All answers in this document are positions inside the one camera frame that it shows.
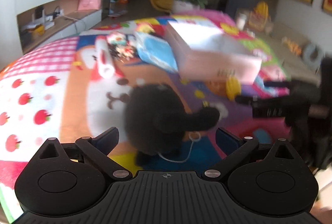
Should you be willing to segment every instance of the white cable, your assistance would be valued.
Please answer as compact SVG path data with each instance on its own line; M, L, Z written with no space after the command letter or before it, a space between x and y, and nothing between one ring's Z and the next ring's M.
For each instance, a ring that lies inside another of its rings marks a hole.
M197 142L199 142L199 141L202 139L202 136L201 136L201 134L200 134L199 132L194 132L194 133L196 133L196 134L198 135L198 138L197 138L197 139L194 139L194 138L191 136L192 132L190 132L190 134L189 134L189 139L191 140L191 145L190 145L190 149L189 149L188 156L187 156L187 158L186 158L185 160L182 160L182 161L175 161L175 160L170 160L170 159L165 158L161 153L158 153L158 155L159 155L162 159L164 159L164 160L166 160L166 161L169 161L169 162L172 162L172 163L185 163L185 162L187 162L187 160L188 160L189 157L190 157L191 151L192 151L192 149L193 149L194 143L197 143Z
M67 19L71 19L73 21L81 21L81 22L83 22L84 23L84 31L86 31L86 23L85 23L85 21L83 19L75 19L75 18L68 17L68 16L65 16L65 15L62 15L62 17L67 18Z

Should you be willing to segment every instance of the cardboard box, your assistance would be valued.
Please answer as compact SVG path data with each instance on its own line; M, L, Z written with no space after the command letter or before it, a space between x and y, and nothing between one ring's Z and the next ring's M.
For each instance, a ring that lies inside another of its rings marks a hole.
M235 76L253 84L262 60L217 27L168 22L165 40L172 47L182 79L226 81Z

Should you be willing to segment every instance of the circular pad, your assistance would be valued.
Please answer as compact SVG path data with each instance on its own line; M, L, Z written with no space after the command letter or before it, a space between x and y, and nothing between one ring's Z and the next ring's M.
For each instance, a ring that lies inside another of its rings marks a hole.
M295 185L293 177L281 171L266 171L258 175L256 182L260 188L272 193L289 191Z
M238 203L261 215L309 212L318 184L301 161L269 157L241 166L229 176L228 189Z
M77 177L67 171L51 171L39 179L39 187L50 193L61 193L72 189Z

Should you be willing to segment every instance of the metal screw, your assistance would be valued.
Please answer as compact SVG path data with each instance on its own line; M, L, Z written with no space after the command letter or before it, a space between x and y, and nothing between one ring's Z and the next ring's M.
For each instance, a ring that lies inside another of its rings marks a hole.
M217 178L220 176L220 171L215 170L215 169L209 169L209 170L205 171L204 174L206 177L209 177L209 178Z
M113 176L116 178L125 178L129 175L129 172L123 169L116 170L113 172Z

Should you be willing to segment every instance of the pink checkered pattern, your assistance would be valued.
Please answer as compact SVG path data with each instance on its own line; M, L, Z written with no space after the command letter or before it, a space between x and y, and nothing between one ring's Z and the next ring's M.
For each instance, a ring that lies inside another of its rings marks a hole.
M56 40L20 58L4 78L28 73L69 71L79 37Z

